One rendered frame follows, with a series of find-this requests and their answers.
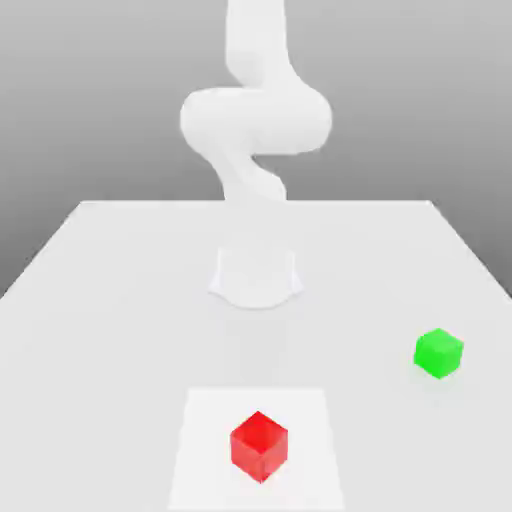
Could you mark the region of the small red cube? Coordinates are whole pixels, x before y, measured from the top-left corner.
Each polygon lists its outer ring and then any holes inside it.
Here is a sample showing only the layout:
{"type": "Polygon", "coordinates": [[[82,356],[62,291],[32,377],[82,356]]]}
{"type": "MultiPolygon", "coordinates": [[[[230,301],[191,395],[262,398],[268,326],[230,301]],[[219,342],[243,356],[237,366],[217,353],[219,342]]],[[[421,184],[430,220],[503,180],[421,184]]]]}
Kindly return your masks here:
{"type": "Polygon", "coordinates": [[[258,483],[288,459],[288,430],[256,411],[230,433],[231,462],[258,483]]]}

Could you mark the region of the small green cube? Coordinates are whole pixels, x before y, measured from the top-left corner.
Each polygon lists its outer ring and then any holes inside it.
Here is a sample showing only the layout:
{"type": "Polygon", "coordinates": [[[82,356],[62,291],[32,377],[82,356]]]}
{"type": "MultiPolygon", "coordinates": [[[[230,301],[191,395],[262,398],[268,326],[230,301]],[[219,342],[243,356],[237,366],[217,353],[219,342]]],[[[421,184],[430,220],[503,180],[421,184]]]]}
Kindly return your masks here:
{"type": "Polygon", "coordinates": [[[436,328],[417,339],[413,362],[431,376],[442,379],[459,368],[463,350],[463,341],[436,328]]]}

